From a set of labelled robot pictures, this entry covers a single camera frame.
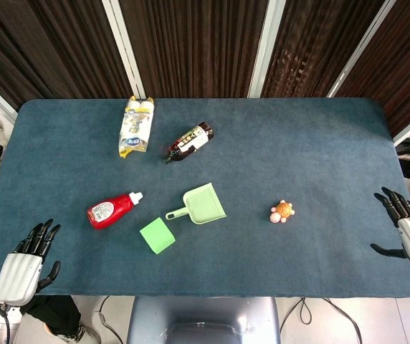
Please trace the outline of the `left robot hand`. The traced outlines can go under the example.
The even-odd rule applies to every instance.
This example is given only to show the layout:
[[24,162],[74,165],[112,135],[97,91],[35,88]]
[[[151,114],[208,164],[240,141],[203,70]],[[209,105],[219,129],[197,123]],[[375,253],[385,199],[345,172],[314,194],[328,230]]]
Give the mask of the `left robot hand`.
[[0,305],[24,306],[55,281],[61,268],[60,261],[54,262],[45,278],[41,278],[41,273],[60,228],[52,219],[39,223],[7,254],[0,271]]

